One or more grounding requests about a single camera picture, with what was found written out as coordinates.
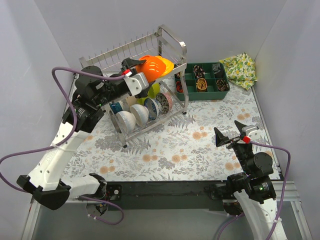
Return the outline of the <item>red pattern bowl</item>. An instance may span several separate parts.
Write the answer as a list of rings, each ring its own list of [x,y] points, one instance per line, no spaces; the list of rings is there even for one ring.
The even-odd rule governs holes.
[[[156,100],[160,103],[163,114],[167,114],[173,107],[173,100],[168,92],[159,92],[156,95]]]

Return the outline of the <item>orange ribbed bowl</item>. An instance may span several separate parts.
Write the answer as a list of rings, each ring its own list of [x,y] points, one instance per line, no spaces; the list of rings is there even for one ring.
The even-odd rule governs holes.
[[[165,63],[156,56],[145,55],[139,60],[145,60],[145,62],[137,65],[135,68],[138,73],[143,73],[145,75],[149,83],[152,83],[158,79],[166,70]]]

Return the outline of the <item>yellow ribbed bowl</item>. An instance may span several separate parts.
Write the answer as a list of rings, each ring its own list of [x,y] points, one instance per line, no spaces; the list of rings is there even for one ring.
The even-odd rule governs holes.
[[[170,60],[158,55],[156,56],[156,58],[160,59],[166,66],[165,71],[162,73],[161,77],[166,76],[167,74],[169,74],[173,69],[174,69],[174,63],[171,62]]]

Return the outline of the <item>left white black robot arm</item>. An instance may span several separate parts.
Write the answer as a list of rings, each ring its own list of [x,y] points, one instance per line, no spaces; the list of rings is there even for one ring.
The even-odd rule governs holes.
[[[81,71],[67,67],[55,67],[51,73],[56,81],[56,71],[73,72],[78,75],[76,90],[72,97],[65,95],[69,107],[62,117],[58,132],[51,145],[44,149],[44,156],[27,175],[20,175],[16,183],[41,205],[57,210],[68,199],[87,196],[101,200],[107,193],[106,180],[90,173],[71,182],[61,176],[70,159],[92,133],[104,116],[103,106],[127,96],[146,94],[150,87],[145,74],[138,67],[145,60],[126,58],[121,71],[109,77],[102,70],[89,65]]]

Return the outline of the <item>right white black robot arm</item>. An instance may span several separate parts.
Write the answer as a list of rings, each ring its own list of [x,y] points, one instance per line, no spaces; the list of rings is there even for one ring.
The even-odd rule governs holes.
[[[270,175],[274,172],[273,159],[265,152],[253,152],[261,134],[257,126],[234,122],[239,135],[229,138],[217,128],[215,145],[232,149],[241,165],[242,172],[229,175],[226,183],[216,186],[212,193],[222,199],[236,199],[242,208],[256,240],[285,240],[285,230],[280,219],[282,202]]]

